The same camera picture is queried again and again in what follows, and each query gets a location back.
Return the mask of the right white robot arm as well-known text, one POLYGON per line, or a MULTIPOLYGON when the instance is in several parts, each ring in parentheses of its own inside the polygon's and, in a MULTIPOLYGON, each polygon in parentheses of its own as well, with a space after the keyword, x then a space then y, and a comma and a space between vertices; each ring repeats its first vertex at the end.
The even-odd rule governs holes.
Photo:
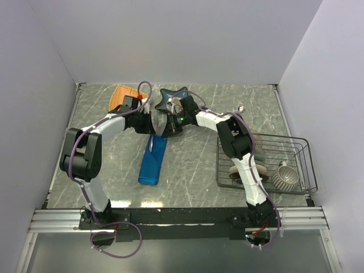
POLYGON ((250 223, 260 227, 267 222, 273 222, 276 217, 274 205, 262 185, 254 159, 255 139, 240 114, 218 114, 206 106, 199 106, 191 95, 183 98, 168 97, 160 101, 155 109, 167 115, 167 124, 162 136, 169 137, 179 133, 186 125, 215 131, 224 154, 232 160, 241 178, 250 223))

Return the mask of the silver fork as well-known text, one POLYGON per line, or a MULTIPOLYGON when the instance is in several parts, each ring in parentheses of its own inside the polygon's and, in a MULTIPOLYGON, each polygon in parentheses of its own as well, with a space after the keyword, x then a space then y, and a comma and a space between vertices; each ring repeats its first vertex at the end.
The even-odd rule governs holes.
POLYGON ((159 133, 159 117, 156 114, 151 115, 151 122, 154 129, 154 135, 151 135, 149 151, 152 152, 154 147, 154 136, 158 135, 159 133))

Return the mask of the blue cloth napkin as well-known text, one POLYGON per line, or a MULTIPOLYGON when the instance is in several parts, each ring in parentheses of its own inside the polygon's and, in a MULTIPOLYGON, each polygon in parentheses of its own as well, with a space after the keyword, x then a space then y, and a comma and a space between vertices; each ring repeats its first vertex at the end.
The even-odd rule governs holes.
POLYGON ((167 138, 150 135, 140 166, 138 182, 144 185, 157 185, 167 146, 167 138))

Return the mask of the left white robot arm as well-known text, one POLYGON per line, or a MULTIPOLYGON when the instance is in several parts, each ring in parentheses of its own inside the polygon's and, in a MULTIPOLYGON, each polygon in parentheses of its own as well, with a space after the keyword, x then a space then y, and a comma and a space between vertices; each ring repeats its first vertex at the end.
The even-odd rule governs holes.
POLYGON ((101 185, 98 174, 102 166, 103 141, 132 127, 142 134, 153 133, 150 97, 125 96, 105 117, 81 129, 68 129, 59 167, 74 181, 86 202, 86 214, 101 229, 113 221, 111 203, 101 185))

